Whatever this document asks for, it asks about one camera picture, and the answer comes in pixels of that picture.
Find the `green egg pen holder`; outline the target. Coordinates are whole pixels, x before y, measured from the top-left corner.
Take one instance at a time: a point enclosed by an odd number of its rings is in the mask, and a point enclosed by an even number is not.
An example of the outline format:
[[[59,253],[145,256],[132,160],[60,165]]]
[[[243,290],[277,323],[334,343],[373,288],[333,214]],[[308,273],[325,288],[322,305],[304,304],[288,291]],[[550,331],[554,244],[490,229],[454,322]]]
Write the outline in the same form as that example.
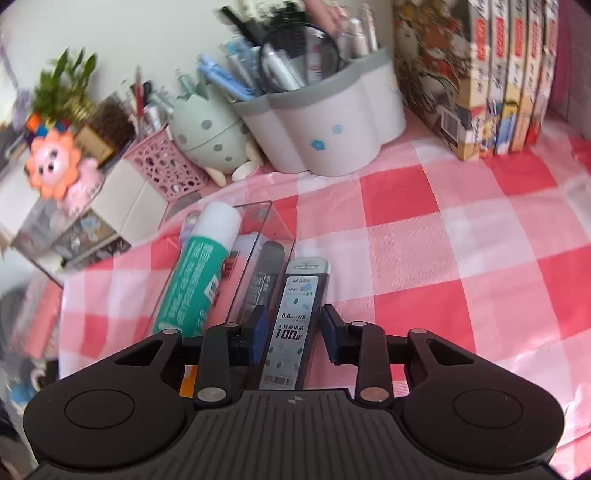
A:
[[[193,94],[176,99],[168,130],[181,153],[219,187],[263,167],[262,151],[249,127],[213,86],[205,98]]]

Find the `clear acrylic organizer tray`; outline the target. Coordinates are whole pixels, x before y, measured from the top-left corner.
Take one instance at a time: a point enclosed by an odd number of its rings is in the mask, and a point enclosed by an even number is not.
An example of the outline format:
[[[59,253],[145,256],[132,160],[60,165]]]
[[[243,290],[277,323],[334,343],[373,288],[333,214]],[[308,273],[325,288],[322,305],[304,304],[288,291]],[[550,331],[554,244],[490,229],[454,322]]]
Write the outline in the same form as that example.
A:
[[[151,331],[184,338],[226,322],[242,323],[270,307],[294,237],[273,202],[222,202],[185,214],[180,254],[159,299]]]

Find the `black lead tube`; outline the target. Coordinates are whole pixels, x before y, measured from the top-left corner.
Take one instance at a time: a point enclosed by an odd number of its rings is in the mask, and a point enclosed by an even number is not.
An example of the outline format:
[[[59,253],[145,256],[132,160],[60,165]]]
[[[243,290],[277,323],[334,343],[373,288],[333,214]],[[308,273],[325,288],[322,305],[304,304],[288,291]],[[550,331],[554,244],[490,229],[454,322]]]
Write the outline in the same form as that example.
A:
[[[277,280],[283,271],[284,248],[279,242],[266,241],[256,261],[256,267],[238,315],[238,323],[249,320],[253,310],[262,305],[270,308]]]

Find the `red white checkered cloth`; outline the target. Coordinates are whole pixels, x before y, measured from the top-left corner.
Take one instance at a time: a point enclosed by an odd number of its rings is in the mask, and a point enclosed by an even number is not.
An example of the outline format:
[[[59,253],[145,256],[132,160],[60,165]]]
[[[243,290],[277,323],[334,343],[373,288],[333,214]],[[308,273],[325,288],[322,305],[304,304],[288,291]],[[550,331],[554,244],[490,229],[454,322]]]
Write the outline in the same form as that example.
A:
[[[65,282],[60,377],[149,331],[183,219],[209,201],[273,201],[294,257],[331,263],[327,300],[394,335],[424,328],[552,393],[552,466],[590,469],[590,142],[556,116],[532,149],[457,160],[407,113],[405,134],[344,177],[259,173],[209,190],[158,240]]]

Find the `white grey flower pen holder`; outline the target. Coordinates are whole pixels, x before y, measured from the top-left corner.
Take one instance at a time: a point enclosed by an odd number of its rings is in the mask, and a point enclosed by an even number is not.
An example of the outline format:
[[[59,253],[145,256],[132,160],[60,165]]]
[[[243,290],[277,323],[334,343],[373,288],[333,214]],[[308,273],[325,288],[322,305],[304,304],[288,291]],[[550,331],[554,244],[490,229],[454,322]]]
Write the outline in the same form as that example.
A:
[[[281,173],[356,172],[407,127],[387,48],[353,59],[314,85],[235,103],[235,111]]]

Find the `pink perforated pen holder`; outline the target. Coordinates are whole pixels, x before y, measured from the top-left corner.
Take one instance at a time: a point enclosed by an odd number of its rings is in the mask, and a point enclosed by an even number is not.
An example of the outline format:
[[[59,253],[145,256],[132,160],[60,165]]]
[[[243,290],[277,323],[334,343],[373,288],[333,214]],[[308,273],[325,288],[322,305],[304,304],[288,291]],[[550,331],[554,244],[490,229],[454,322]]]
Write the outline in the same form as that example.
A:
[[[135,141],[123,157],[168,203],[207,184],[207,175],[182,154],[165,128]]]

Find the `comic book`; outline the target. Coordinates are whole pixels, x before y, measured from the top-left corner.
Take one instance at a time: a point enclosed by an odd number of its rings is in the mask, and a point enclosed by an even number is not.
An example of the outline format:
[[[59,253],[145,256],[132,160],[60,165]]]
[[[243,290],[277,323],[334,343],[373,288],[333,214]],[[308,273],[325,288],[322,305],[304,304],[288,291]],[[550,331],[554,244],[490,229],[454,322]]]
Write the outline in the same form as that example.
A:
[[[521,151],[525,146],[533,115],[541,68],[543,2],[541,0],[531,0],[527,3],[527,6],[525,77],[519,101],[517,121],[510,145],[511,152]]]
[[[499,139],[509,62],[509,20],[509,2],[491,1],[489,91],[481,143],[482,157],[495,154]]]
[[[495,153],[509,152],[513,139],[519,103],[525,77],[525,55],[527,43],[527,2],[509,1],[509,50],[506,86],[502,115],[497,133]]]
[[[535,98],[532,117],[526,137],[526,144],[537,142],[550,101],[552,84],[556,67],[558,30],[559,30],[559,1],[546,0],[544,2],[544,30],[542,62],[538,90]]]
[[[461,160],[480,156],[490,79],[489,1],[394,1],[405,104]]]

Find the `pencil lead refill box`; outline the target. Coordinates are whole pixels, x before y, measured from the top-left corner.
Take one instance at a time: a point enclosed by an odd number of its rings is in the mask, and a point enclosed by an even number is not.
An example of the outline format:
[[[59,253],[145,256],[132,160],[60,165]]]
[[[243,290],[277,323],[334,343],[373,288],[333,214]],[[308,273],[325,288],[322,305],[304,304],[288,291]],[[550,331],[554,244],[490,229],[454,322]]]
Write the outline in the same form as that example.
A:
[[[259,381],[260,390],[304,388],[328,283],[328,260],[305,257],[288,263]]]

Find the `bamboo plant in pot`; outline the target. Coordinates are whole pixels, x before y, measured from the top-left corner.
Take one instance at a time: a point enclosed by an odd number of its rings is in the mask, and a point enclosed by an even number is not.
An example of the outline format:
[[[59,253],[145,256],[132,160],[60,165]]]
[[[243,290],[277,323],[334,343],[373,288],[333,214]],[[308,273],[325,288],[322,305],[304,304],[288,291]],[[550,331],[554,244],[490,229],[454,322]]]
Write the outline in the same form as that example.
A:
[[[87,89],[97,65],[97,54],[86,56],[81,49],[78,54],[71,55],[66,48],[57,59],[50,61],[50,65],[51,70],[41,71],[34,88],[33,112],[50,124],[84,123],[95,109]]]

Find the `green white glue stick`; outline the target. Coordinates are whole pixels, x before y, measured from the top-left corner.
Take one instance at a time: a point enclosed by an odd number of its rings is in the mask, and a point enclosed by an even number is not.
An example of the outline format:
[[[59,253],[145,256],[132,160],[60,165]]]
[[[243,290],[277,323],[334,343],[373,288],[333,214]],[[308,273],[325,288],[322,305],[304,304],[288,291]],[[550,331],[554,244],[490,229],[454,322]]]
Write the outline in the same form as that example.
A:
[[[160,303],[153,333],[177,330],[184,338],[202,334],[221,283],[221,269],[242,224],[242,215],[223,202],[205,205],[184,242]]]

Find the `magnifying glass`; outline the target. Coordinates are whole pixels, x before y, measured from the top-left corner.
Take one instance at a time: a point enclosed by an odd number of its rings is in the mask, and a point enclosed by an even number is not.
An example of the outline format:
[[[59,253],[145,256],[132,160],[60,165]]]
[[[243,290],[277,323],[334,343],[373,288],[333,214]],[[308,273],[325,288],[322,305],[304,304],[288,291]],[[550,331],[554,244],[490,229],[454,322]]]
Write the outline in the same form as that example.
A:
[[[301,1],[239,1],[216,14],[235,35],[224,44],[235,73],[256,95],[300,90],[339,71],[335,40],[311,21]]]

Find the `pink lion toy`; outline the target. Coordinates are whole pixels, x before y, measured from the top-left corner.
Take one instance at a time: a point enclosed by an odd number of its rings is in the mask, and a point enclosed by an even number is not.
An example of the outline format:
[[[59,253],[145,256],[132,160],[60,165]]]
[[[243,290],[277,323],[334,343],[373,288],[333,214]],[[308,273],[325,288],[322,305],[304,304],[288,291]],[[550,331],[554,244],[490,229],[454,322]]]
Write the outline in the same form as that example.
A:
[[[104,175],[94,158],[83,158],[69,132],[51,129],[31,143],[25,163],[30,186],[44,200],[54,200],[68,217],[81,214],[100,192]]]

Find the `colourful rubik cube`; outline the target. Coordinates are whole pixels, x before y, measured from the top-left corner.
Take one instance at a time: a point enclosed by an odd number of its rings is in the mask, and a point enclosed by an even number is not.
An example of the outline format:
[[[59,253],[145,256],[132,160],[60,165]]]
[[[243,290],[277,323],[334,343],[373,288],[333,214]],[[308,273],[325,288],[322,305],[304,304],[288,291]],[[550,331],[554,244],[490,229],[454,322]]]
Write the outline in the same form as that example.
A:
[[[67,120],[43,120],[38,113],[32,113],[25,123],[30,138],[45,137],[50,130],[57,130],[60,133],[64,133],[68,130],[69,126],[70,122]]]

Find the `white drawer organizer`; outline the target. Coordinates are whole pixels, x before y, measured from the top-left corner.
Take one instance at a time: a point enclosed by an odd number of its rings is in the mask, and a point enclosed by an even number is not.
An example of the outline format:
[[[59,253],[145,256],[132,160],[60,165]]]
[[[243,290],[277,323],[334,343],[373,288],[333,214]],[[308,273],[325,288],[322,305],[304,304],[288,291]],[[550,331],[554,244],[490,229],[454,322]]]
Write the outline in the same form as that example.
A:
[[[119,161],[84,210],[69,218],[56,203],[33,206],[13,246],[55,276],[123,253],[154,235],[168,206],[166,184],[144,178],[129,160]]]

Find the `pink abacus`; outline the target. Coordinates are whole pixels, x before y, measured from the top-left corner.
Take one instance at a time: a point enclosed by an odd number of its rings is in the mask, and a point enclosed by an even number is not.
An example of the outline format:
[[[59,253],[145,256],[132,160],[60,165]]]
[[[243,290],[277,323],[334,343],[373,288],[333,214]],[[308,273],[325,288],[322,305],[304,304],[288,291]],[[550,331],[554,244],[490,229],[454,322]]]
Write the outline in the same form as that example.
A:
[[[587,103],[583,50],[586,24],[587,14],[577,1],[559,2],[559,35],[551,107],[579,131],[582,130]]]

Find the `orange highlighter marker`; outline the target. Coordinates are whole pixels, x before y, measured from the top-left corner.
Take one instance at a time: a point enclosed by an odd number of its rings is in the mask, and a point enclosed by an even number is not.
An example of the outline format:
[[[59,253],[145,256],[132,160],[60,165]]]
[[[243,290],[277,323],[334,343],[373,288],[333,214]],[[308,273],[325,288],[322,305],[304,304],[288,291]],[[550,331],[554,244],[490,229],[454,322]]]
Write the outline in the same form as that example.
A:
[[[207,314],[204,330],[223,323],[238,323],[250,278],[262,251],[265,235],[259,232],[239,235],[221,269],[217,296]]]

